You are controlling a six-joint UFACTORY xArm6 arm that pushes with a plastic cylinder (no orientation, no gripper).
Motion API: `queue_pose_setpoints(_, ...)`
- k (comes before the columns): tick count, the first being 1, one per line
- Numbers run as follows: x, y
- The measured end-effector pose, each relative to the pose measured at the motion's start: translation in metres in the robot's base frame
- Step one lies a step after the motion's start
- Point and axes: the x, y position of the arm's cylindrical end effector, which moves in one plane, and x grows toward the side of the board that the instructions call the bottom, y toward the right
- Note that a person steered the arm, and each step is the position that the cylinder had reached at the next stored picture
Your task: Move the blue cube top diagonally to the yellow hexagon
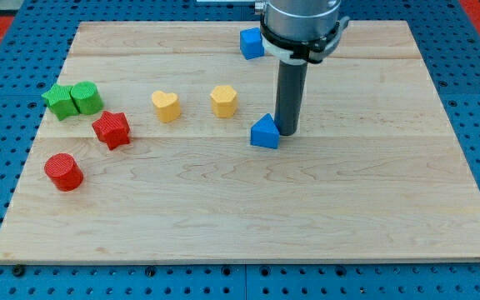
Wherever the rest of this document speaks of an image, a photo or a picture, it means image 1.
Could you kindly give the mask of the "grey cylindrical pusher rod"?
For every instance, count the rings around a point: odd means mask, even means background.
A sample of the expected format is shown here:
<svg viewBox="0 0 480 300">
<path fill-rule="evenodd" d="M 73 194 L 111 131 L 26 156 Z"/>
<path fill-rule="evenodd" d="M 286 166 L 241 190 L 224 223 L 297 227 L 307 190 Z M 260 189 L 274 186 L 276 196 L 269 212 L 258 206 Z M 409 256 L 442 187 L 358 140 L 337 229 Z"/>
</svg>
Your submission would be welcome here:
<svg viewBox="0 0 480 300">
<path fill-rule="evenodd" d="M 279 62 L 274 122 L 282 136 L 291 136 L 298 129 L 308 65 Z"/>
</svg>

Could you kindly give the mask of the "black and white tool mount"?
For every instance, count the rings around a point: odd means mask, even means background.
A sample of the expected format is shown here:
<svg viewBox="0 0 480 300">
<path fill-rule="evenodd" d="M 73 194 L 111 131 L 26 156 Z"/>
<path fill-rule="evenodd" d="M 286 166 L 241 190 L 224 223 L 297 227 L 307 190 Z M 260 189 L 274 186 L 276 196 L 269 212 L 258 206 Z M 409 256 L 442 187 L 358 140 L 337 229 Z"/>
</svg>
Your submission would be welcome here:
<svg viewBox="0 0 480 300">
<path fill-rule="evenodd" d="M 349 22 L 350 17 L 342 17 L 336 21 L 334 27 L 326 35 L 310 41 L 298 41 L 278 36 L 262 20 L 260 24 L 262 45 L 267 53 L 272 54 L 283 63 L 289 65 L 319 64 L 336 50 Z"/>
</svg>

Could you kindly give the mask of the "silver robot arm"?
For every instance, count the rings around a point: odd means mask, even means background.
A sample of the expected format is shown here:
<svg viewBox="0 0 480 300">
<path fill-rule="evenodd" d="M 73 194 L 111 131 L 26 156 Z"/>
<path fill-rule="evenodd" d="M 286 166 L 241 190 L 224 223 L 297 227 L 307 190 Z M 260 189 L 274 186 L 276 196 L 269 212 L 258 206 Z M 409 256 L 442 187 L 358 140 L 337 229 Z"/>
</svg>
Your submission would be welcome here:
<svg viewBox="0 0 480 300">
<path fill-rule="evenodd" d="M 331 55 L 350 17 L 340 0 L 267 0 L 256 4 L 266 52 L 279 60 L 274 122 L 282 136 L 298 130 L 308 66 Z"/>
</svg>

